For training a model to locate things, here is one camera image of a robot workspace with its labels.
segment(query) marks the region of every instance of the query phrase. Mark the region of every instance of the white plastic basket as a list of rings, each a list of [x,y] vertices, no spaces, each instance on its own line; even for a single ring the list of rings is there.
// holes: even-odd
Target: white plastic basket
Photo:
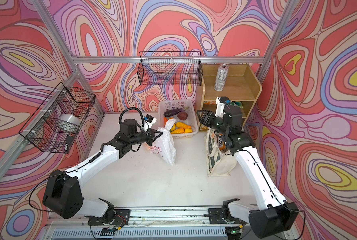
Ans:
[[[164,125],[164,112],[176,108],[184,108],[188,107],[188,109],[185,111],[188,114],[188,118],[183,121],[180,120],[177,115],[174,115],[172,117],[167,117],[169,118],[175,118],[176,121],[178,122],[183,122],[189,126],[192,127],[192,132],[190,133],[179,133],[179,134],[172,134],[173,138],[187,138],[187,137],[192,137],[194,134],[196,134],[199,131],[199,128],[197,127],[197,122],[196,122],[196,114],[195,114],[195,109],[193,108],[193,103],[191,100],[167,100],[167,101],[161,101],[158,104],[158,114],[160,115],[160,126]]]

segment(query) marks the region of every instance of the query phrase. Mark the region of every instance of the silver can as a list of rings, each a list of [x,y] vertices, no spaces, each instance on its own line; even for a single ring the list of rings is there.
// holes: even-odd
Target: silver can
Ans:
[[[225,81],[228,75],[228,65],[220,64],[217,69],[216,81],[215,81],[215,90],[222,91],[224,89]]]

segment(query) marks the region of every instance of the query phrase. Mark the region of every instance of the psychedelic wall pattern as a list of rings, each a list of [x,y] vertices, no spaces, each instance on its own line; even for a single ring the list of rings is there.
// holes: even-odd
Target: psychedelic wall pattern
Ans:
[[[157,50],[263,56],[285,1],[60,0],[47,6],[76,56]]]
[[[0,157],[27,118],[70,73],[30,0],[0,1]],[[48,214],[29,207],[32,188],[53,170],[80,162],[98,122],[93,108],[69,154],[25,148],[0,181],[0,239],[36,238]],[[40,208],[45,184],[32,196]]]
[[[191,50],[202,56],[263,56],[285,6],[279,0],[72,0],[47,4],[77,56]],[[80,69],[104,112],[128,107],[157,111],[163,100],[195,101],[195,86],[140,86],[138,64],[85,63]]]
[[[248,129],[303,239],[357,239],[357,1],[300,1],[262,85]]]

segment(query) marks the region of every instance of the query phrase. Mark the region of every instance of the aluminum frame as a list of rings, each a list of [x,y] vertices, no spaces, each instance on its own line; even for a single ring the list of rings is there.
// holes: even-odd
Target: aluminum frame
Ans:
[[[211,206],[182,206],[182,207],[121,207],[117,209],[130,209],[129,223],[123,229],[151,228],[174,228],[174,227],[235,227],[240,223],[210,224],[208,208],[221,208],[220,205]],[[93,230],[100,231],[107,226],[92,227]],[[88,218],[74,216],[64,219],[56,214],[52,214],[46,224],[46,232],[43,239],[52,239],[53,234],[60,229],[88,228]]]
[[[61,33],[56,25],[56,22],[53,20],[51,13],[49,12],[48,8],[45,6],[42,0],[32,0],[34,7],[36,8],[38,14],[40,15],[42,21],[44,22],[45,26],[48,28],[51,36],[55,39],[57,45],[60,47],[62,54],[66,62],[70,65],[73,70],[76,70],[80,75],[80,84],[82,87],[91,93],[94,93],[92,88],[90,87],[88,81],[86,80],[84,74],[82,74],[78,64],[76,64],[72,59],[72,53],[69,50],[65,40],[61,36]],[[104,115],[104,112],[101,108],[101,105],[96,102],[95,107],[100,114],[100,117]]]
[[[72,56],[74,63],[139,63],[139,56]],[[169,58],[190,58],[192,57],[169,57]],[[264,63],[265,57],[224,57],[224,56],[202,56],[202,63]]]
[[[265,60],[261,65],[260,69],[258,70],[257,79],[259,80],[260,83],[262,83],[264,81],[264,78],[267,76],[269,66],[271,64],[272,55],[275,52],[277,44],[279,43],[283,35],[283,32],[289,22],[289,19],[292,16],[293,11],[298,3],[299,0],[287,1],[287,4],[284,7],[283,13],[281,14],[281,17],[278,21],[275,31],[273,32],[273,36],[271,37],[271,40],[269,41],[267,50],[265,51],[264,54]]]
[[[64,84],[65,86],[72,86],[76,79],[78,78],[78,73],[77,71],[74,71],[69,77],[65,80]],[[27,125],[25,130],[32,129],[34,125],[40,120],[40,118],[45,114],[45,110],[47,110],[52,103],[56,100],[57,96],[59,95],[60,92],[56,92],[53,94],[53,96],[48,100],[48,102],[44,105],[42,108],[42,111],[40,111],[39,114],[37,114],[32,121]],[[18,135],[16,140],[12,143],[11,146],[9,146],[8,151],[6,151],[3,156],[0,158],[0,180],[3,178],[3,176],[6,174],[6,172],[9,170],[9,168],[12,166],[14,161],[20,156],[22,151],[25,149],[25,147],[29,144],[29,141],[27,141],[24,137],[21,135]]]

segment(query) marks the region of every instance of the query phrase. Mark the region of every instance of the white plastic bag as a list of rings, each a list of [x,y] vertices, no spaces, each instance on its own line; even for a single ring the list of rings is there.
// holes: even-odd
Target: white plastic bag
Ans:
[[[150,153],[160,155],[169,165],[173,165],[176,159],[176,148],[169,131],[175,122],[176,119],[172,118],[166,122],[165,127],[157,128],[157,131],[162,132],[162,135],[156,139],[152,146],[145,143]]]

